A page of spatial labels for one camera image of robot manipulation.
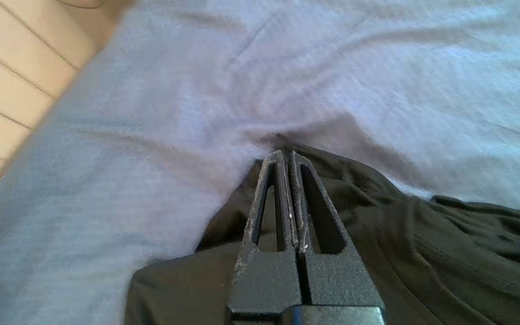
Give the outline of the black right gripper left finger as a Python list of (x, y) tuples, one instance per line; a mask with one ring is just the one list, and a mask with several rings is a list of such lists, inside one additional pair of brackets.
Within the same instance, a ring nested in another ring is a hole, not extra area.
[[(269, 187), (276, 203), (276, 250), (259, 247)], [(280, 316), (302, 302), (297, 270), (297, 235), (288, 180), (288, 163), (275, 151), (262, 162), (243, 241), (227, 299), (229, 316)]]

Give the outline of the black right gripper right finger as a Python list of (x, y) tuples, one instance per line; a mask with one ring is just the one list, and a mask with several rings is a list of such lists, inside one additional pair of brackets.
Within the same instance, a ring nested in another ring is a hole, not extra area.
[(291, 154), (303, 301), (322, 316), (383, 316), (385, 305), (310, 160)]

